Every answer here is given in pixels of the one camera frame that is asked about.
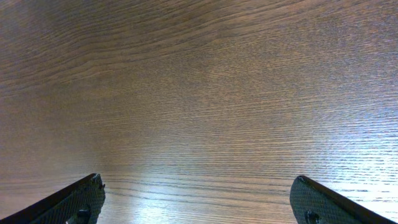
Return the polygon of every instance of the wooden surface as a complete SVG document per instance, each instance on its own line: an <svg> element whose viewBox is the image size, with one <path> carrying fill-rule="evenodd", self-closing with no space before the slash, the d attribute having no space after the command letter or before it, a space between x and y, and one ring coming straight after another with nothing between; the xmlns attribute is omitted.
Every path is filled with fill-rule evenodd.
<svg viewBox="0 0 398 224"><path fill-rule="evenodd" d="M305 174L398 222L397 1L0 3L0 218L295 223Z"/></svg>

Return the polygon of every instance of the brown wood tabletop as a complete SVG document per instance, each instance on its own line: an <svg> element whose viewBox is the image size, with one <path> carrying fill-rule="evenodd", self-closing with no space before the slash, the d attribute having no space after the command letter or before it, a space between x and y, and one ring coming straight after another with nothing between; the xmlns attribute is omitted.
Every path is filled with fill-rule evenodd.
<svg viewBox="0 0 398 224"><path fill-rule="evenodd" d="M303 174L398 222L398 1L5 0L0 218L296 223Z"/></svg>

